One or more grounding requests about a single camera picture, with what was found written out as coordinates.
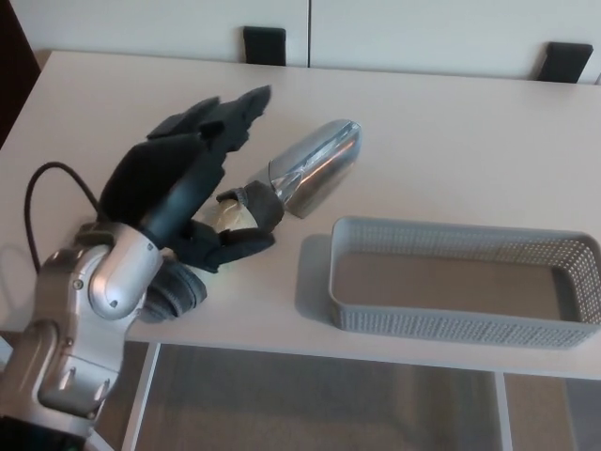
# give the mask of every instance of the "white wall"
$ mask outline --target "white wall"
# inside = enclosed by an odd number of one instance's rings
[[[595,47],[580,77],[601,72],[601,1],[313,0],[311,66],[529,78],[550,40]]]
[[[239,28],[281,26],[305,66],[310,0],[11,0],[35,50],[240,60]],[[530,78],[550,40],[591,43],[600,0],[312,0],[311,66]]]
[[[286,29],[287,61],[307,64],[307,0],[11,0],[29,43],[45,49],[237,61],[239,28]]]

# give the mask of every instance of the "gray mesh basket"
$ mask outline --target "gray mesh basket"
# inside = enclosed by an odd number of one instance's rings
[[[599,330],[599,246],[577,232],[343,218],[331,243],[343,330],[570,348]]]

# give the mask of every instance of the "white table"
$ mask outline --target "white table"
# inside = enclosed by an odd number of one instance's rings
[[[132,340],[601,379],[601,334],[570,351],[351,334],[329,323],[325,291],[327,235],[349,214],[581,230],[601,239],[595,86],[54,53],[0,151],[0,328],[21,330],[31,312],[23,195],[39,165],[68,163],[99,194],[123,154],[166,116],[266,84],[270,106],[249,143],[228,158],[223,188],[244,184],[340,117],[363,126],[354,172],[307,219],[287,215],[277,245],[238,262],[199,308],[176,322],[136,323]],[[41,257],[93,216],[74,186],[60,172],[39,182],[33,221]],[[158,351],[149,347],[148,380]],[[142,383],[141,402],[145,393]]]

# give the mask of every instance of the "black cable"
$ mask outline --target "black cable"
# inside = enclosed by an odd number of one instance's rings
[[[24,205],[25,233],[27,234],[27,244],[29,244],[29,252],[31,254],[31,259],[34,262],[34,268],[36,269],[36,272],[39,272],[40,264],[38,248],[36,247],[36,239],[34,238],[33,227],[31,226],[31,197],[33,195],[34,188],[38,179],[44,172],[53,167],[62,169],[67,174],[69,174],[71,178],[75,180],[75,182],[82,189],[82,191],[85,194],[85,197],[87,197],[87,200],[89,200],[90,204],[92,204],[92,207],[94,207],[94,210],[96,210],[96,213],[99,215],[100,219],[102,221],[107,220],[104,213],[102,213],[98,200],[96,200],[96,197],[94,197],[92,190],[89,189],[89,187],[85,184],[84,180],[79,176],[79,174],[77,174],[77,172],[75,172],[73,168],[61,162],[49,162],[40,166],[38,170],[34,173],[34,175],[31,176],[29,183],[27,183],[27,191],[25,191]]]

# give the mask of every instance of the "metal scoop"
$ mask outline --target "metal scoop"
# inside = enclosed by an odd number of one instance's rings
[[[338,119],[271,160],[271,186],[285,209],[299,218],[311,213],[348,173],[361,143],[361,126]]]

